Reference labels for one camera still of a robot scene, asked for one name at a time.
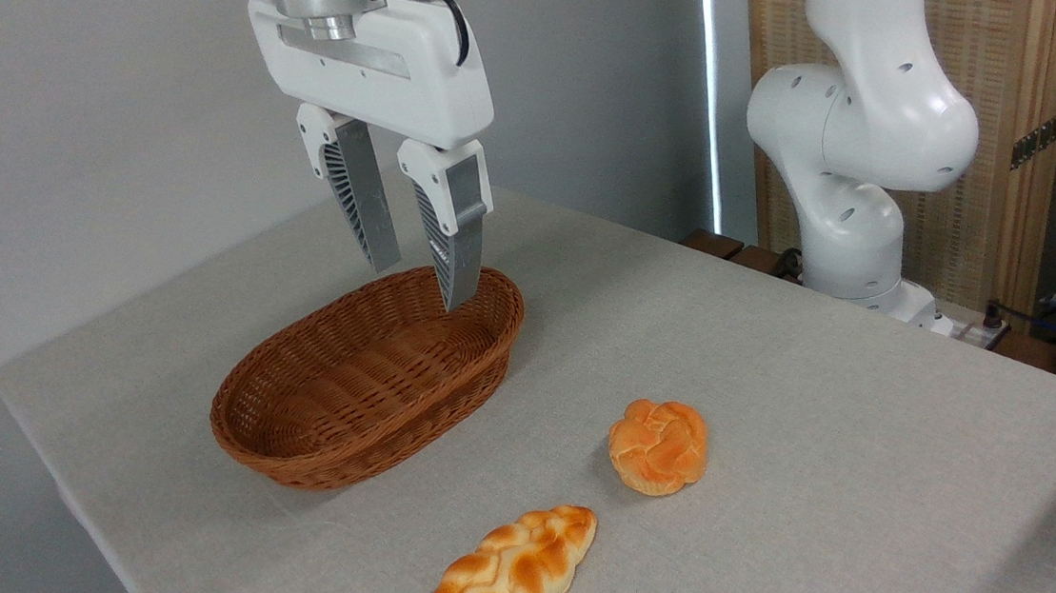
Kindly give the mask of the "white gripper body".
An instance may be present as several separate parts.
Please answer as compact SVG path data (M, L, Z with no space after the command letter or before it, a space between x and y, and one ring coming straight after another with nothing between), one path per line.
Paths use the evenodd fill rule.
M495 112L475 37L463 65L454 15L442 3L392 0L355 20L348 41L313 40L270 3L249 2L254 37L285 95L410 139L457 149Z

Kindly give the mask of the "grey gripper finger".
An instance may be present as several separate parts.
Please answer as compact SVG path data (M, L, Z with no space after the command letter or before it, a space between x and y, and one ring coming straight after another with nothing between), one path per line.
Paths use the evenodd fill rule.
M413 183L444 307L453 311L478 291L483 218L493 210L479 140L445 149L406 139L400 170Z
M372 269L382 273L399 263L399 247L369 125L324 107L297 110L314 174L329 183L353 238Z

